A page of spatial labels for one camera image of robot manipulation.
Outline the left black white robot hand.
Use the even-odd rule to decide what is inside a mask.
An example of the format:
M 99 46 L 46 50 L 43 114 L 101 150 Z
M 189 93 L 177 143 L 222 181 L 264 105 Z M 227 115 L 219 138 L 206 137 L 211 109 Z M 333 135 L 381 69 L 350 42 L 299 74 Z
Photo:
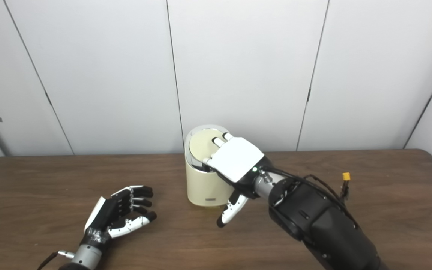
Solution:
M 157 215 L 148 211 L 154 195 L 148 186 L 127 186 L 109 198 L 99 198 L 84 226 L 82 244 L 102 248 L 118 237 L 130 234 L 153 222 Z

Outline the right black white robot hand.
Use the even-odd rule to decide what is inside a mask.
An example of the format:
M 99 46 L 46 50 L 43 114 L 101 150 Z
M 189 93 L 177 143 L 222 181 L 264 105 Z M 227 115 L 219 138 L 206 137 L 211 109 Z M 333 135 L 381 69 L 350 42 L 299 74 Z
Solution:
M 211 168 L 226 183 L 234 188 L 216 224 L 225 227 L 249 199 L 259 198 L 255 184 L 261 175 L 262 167 L 272 167 L 271 160 L 254 144 L 243 137 L 223 133 L 222 139 L 214 137 L 211 141 L 218 150 L 202 163 Z

